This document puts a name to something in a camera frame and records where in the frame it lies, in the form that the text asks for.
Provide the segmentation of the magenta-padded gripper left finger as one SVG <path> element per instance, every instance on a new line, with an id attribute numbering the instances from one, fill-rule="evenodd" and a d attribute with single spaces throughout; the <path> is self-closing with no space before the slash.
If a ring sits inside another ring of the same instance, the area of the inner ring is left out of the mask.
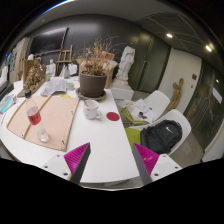
<path id="1" fill-rule="evenodd" d="M 42 169 L 79 184 L 90 153 L 90 144 L 85 143 L 64 155 L 56 154 L 42 166 Z"/>

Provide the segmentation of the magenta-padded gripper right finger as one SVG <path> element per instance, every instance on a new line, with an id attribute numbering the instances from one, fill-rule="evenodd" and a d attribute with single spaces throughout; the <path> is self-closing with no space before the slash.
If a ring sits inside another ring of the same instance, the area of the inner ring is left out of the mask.
<path id="1" fill-rule="evenodd" d="M 182 169 L 169 155 L 158 155 L 137 143 L 132 145 L 132 153 L 144 185 Z"/>

